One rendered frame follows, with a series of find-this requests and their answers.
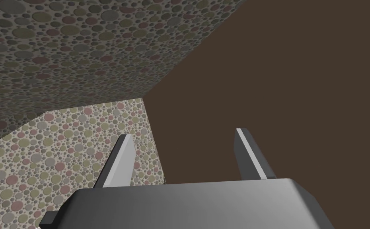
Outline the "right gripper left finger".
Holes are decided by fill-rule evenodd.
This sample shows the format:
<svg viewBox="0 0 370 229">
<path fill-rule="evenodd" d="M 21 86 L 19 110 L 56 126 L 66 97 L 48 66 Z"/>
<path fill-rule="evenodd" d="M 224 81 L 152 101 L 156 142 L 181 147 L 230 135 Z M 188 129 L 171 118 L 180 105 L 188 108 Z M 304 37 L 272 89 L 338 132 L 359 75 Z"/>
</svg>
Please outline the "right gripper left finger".
<svg viewBox="0 0 370 229">
<path fill-rule="evenodd" d="M 129 186 L 136 157 L 131 134 L 122 134 L 114 145 L 95 184 L 95 188 Z"/>
</svg>

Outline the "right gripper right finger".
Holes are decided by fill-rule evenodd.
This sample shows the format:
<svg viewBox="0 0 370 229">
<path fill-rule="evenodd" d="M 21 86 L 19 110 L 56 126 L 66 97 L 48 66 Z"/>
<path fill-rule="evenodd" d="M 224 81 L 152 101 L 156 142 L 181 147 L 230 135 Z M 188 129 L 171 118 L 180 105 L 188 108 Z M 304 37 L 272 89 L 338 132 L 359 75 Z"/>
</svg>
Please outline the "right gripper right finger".
<svg viewBox="0 0 370 229">
<path fill-rule="evenodd" d="M 271 166 L 248 129 L 236 129 L 234 154 L 242 180 L 276 179 Z"/>
</svg>

